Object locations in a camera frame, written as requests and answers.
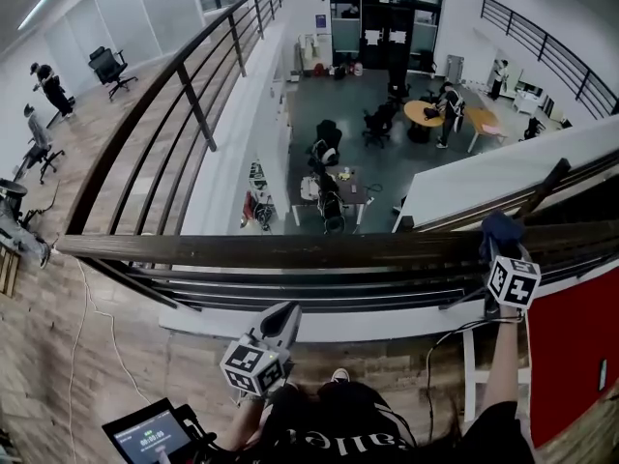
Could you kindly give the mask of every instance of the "handheld device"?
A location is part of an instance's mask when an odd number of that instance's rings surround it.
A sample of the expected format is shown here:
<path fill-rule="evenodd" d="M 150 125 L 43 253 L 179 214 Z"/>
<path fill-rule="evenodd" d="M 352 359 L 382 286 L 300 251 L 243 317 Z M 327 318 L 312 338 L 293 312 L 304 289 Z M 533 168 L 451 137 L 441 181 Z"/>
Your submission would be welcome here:
<path fill-rule="evenodd" d="M 185 418 L 193 420 L 194 428 L 186 426 Z M 185 463 L 205 436 L 190 407 L 174 409 L 167 398 L 104 424 L 103 431 L 130 464 L 157 463 L 162 454 L 172 464 Z"/>

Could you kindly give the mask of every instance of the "person standing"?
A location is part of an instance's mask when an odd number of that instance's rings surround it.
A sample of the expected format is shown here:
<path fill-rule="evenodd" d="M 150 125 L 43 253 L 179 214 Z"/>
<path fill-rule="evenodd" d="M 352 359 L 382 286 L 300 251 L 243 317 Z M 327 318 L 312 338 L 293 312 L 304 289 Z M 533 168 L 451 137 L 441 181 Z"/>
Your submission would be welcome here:
<path fill-rule="evenodd" d="M 449 134 L 452 132 L 457 118 L 462 113 L 462 97 L 454 89 L 454 85 L 451 82 L 443 84 L 441 90 L 445 91 L 445 97 L 439 102 L 437 107 L 445 112 L 445 122 L 443 123 L 443 133 L 438 138 L 436 147 L 439 150 L 444 150 L 447 148 Z"/>
<path fill-rule="evenodd" d="M 502 60 L 501 63 L 494 62 L 494 84 L 492 84 L 492 91 L 490 97 L 493 100 L 497 100 L 501 95 L 501 87 L 503 83 L 507 81 L 507 66 L 509 65 L 507 60 Z"/>
<path fill-rule="evenodd" d="M 53 69 L 47 65 L 39 65 L 37 62 L 30 66 L 30 75 L 37 74 L 39 84 L 34 87 L 33 91 L 37 91 L 40 87 L 43 88 L 47 99 L 53 104 L 60 113 L 62 118 L 71 118 L 74 110 L 69 104 L 69 100 L 65 97 L 65 90 L 60 87 L 60 78 L 54 73 Z"/>

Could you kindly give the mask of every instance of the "black pants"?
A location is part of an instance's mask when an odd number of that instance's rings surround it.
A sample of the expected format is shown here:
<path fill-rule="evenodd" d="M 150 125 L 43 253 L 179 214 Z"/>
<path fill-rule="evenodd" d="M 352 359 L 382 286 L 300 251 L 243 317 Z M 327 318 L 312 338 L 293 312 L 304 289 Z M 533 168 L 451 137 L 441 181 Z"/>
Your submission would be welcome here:
<path fill-rule="evenodd" d="M 499 98 L 501 96 L 501 86 L 503 85 L 503 82 L 501 81 L 494 81 L 494 84 L 492 84 L 492 92 L 490 93 L 490 97 L 493 100 L 496 100 L 497 98 Z"/>
<path fill-rule="evenodd" d="M 443 133 L 438 139 L 438 141 L 442 145 L 447 146 L 447 141 L 449 140 L 449 134 L 452 132 L 452 129 L 454 128 L 455 123 L 456 123 L 456 117 L 454 118 L 445 117 L 445 122 L 443 123 Z"/>
<path fill-rule="evenodd" d="M 65 97 L 65 94 L 62 92 L 58 84 L 50 84 L 45 87 L 44 91 L 49 102 L 60 110 L 63 117 L 69 113 L 73 113 L 74 110 L 71 108 L 69 100 L 67 100 L 67 97 Z"/>

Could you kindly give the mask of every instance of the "round table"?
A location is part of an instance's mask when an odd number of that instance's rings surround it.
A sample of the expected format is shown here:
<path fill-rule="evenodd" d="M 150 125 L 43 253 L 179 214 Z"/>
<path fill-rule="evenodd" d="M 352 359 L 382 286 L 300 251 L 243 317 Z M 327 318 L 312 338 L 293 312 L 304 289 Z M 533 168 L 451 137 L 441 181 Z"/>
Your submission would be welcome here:
<path fill-rule="evenodd" d="M 409 101 L 404 106 L 404 115 L 413 123 L 408 131 L 408 137 L 414 142 L 427 143 L 429 140 L 429 130 L 439 128 L 445 122 L 443 117 L 434 117 L 426 119 L 424 108 L 432 108 L 432 104 L 427 101 Z"/>

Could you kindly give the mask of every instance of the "staircase railing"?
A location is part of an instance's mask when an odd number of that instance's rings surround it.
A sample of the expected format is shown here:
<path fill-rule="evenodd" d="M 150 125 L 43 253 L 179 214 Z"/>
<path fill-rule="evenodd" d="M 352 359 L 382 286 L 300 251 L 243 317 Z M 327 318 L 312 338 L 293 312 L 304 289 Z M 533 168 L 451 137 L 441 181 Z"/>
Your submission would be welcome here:
<path fill-rule="evenodd" d="M 481 18 L 505 31 L 547 65 L 595 119 L 619 113 L 617 95 L 591 68 L 540 26 L 496 0 L 484 0 Z"/>

